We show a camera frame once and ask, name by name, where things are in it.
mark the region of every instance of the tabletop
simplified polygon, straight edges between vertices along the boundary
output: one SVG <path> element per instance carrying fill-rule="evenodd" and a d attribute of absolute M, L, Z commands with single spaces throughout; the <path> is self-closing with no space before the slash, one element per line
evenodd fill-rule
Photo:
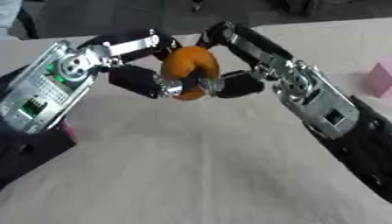
<path fill-rule="evenodd" d="M 392 56 L 392 19 L 255 29 L 392 117 L 364 77 Z M 198 35 L 179 36 L 185 46 Z M 78 44 L 87 37 L 70 38 Z M 0 43 L 0 72 L 57 39 Z M 215 47 L 222 72 L 247 69 Z M 153 58 L 135 64 L 159 69 Z M 101 77 L 71 111 L 78 145 L 0 192 L 0 223 L 392 223 L 392 206 L 339 163 L 270 87 L 240 99 L 150 100 Z"/>

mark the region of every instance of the robotic finger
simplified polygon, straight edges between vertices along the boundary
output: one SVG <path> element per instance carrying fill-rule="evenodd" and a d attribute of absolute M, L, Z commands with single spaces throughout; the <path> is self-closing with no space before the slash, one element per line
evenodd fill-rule
<path fill-rule="evenodd" d="M 365 185 L 392 202 L 392 123 L 388 119 L 357 97 L 346 96 L 315 66 L 294 60 L 249 28 L 217 24 L 197 43 L 205 48 L 218 44 L 250 65 L 254 81 L 271 81 L 280 102 L 305 128 Z"/>

